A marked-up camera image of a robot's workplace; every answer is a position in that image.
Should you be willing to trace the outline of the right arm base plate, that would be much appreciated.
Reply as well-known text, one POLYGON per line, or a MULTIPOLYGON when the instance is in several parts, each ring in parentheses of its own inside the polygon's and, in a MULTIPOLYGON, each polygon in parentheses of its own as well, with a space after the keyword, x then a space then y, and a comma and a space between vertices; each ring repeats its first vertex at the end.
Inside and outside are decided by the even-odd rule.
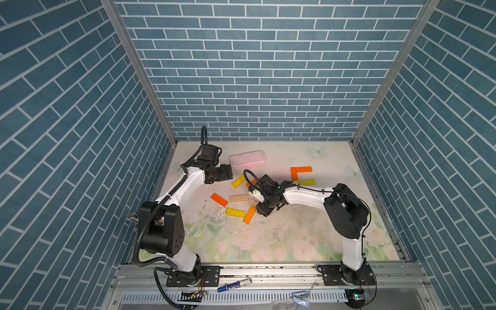
POLYGON ((321 273, 325 286, 372 286, 377 284, 375 274, 366 262, 358 271, 342 263, 338 265, 318 265, 316 270, 321 273))

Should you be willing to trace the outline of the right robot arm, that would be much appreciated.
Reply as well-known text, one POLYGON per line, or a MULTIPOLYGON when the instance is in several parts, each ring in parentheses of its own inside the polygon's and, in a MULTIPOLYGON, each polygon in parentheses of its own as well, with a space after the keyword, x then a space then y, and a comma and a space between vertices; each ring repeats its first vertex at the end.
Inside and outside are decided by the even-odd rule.
POLYGON ((291 181, 278 183, 264 175, 249 182, 248 188, 251 196, 258 201, 258 214, 265 217, 285 205, 303 205, 325 211, 334 230, 342 237, 341 279, 347 285, 357 285, 370 275, 363 243, 371 211, 348 186, 339 183, 321 189, 291 181))

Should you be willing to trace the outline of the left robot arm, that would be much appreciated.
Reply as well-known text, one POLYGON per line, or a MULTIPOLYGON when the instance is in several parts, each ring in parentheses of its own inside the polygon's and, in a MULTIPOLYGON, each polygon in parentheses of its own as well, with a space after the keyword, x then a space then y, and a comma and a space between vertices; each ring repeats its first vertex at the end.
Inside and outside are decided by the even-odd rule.
POLYGON ((233 178, 230 165, 220 164, 222 149, 203 143, 184 164, 181 177, 160 198, 146 201, 139 208, 138 234, 133 250, 135 266, 165 262, 183 284, 200 281, 201 258, 185 244, 185 229, 180 206, 203 185, 233 178))

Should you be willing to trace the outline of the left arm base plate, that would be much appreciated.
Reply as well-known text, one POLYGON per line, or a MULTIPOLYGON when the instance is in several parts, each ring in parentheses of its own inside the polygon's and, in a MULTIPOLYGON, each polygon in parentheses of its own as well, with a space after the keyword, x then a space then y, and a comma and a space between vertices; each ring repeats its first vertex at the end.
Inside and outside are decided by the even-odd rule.
POLYGON ((186 288, 202 285, 217 288, 220 281, 220 266, 195 267, 191 272, 174 271, 167 277, 168 288, 186 288))

